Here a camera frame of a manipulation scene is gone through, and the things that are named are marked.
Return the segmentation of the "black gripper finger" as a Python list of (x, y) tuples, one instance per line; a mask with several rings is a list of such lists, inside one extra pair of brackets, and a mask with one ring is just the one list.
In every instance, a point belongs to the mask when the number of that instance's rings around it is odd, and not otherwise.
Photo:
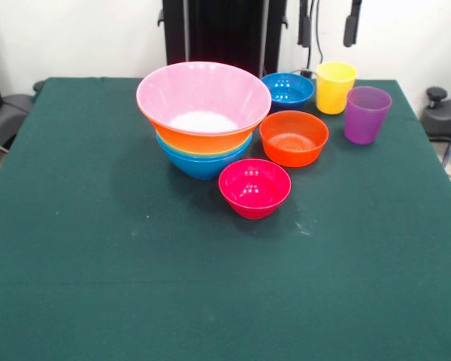
[(309, 9), (309, 1), (301, 0), (299, 3), (298, 45), (302, 47), (310, 46), (311, 24)]
[(352, 0), (350, 14), (346, 18), (343, 44), (351, 47), (356, 44), (362, 0)]

